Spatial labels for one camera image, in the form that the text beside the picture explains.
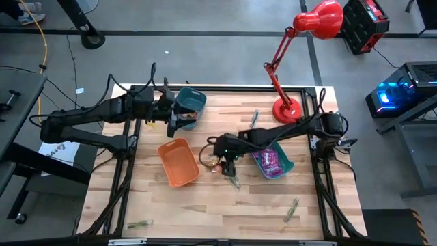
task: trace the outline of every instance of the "lamp shade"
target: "lamp shade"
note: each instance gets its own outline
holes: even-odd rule
[[[301,13],[293,22],[294,29],[298,32],[310,31],[319,39],[334,38],[343,23],[343,9],[335,0],[319,3],[311,12]]]

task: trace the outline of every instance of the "white paper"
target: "white paper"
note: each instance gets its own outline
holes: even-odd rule
[[[55,157],[67,165],[73,166],[74,157],[79,149],[79,143],[65,141],[63,143],[42,143],[38,153],[49,157]],[[47,176],[46,172],[41,172],[41,177]]]

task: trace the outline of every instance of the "red desk lamp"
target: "red desk lamp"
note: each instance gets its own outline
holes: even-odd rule
[[[264,64],[268,76],[272,79],[274,88],[281,97],[273,105],[273,116],[278,121],[284,124],[294,123],[302,116],[299,102],[289,98],[284,93],[275,74],[290,42],[304,31],[310,31],[314,37],[323,40],[334,38],[340,31],[342,23],[343,10],[341,5],[335,0],[327,0],[319,3],[311,12],[298,14],[293,22],[294,28],[287,27],[285,29],[285,35],[276,54],[274,54],[272,63]]]

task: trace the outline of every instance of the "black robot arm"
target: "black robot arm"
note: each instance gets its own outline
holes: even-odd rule
[[[137,136],[104,136],[75,129],[72,126],[90,122],[105,121],[122,123],[126,120],[143,119],[147,122],[167,123],[167,136],[173,137],[175,131],[195,122],[195,112],[181,107],[175,101],[174,93],[164,87],[159,100],[154,100],[154,88],[132,86],[125,94],[93,107],[74,110],[54,111],[41,122],[40,139],[48,144],[74,141],[82,144],[107,148],[120,157],[136,144]]]
[[[315,135],[316,156],[325,158],[343,137],[345,131],[342,117],[335,113],[321,113],[301,119],[297,123],[286,124],[272,129],[256,128],[238,132],[238,136],[225,133],[217,137],[214,143],[214,155],[225,158],[221,162],[222,174],[235,176],[234,160],[246,153],[269,148],[274,142],[301,135]]]

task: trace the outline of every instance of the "yellow cable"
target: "yellow cable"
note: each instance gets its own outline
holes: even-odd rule
[[[42,65],[46,65],[47,62],[47,53],[48,53],[48,49],[47,49],[47,40],[46,40],[46,36],[44,35],[44,32],[42,31],[40,24],[38,24],[38,21],[36,21],[35,17],[33,17],[33,14],[30,12],[29,8],[27,8],[26,3],[23,0],[20,0],[20,2],[22,3],[22,5],[25,7],[27,13],[30,15],[30,17],[32,17],[33,21],[35,21],[36,26],[38,27],[38,29],[40,30],[42,39],[44,41],[44,48],[45,48],[45,54],[44,54],[44,61],[42,62]],[[40,74],[42,74],[44,72],[44,69],[41,68],[40,70]],[[41,114],[41,98],[38,97],[38,114]]]

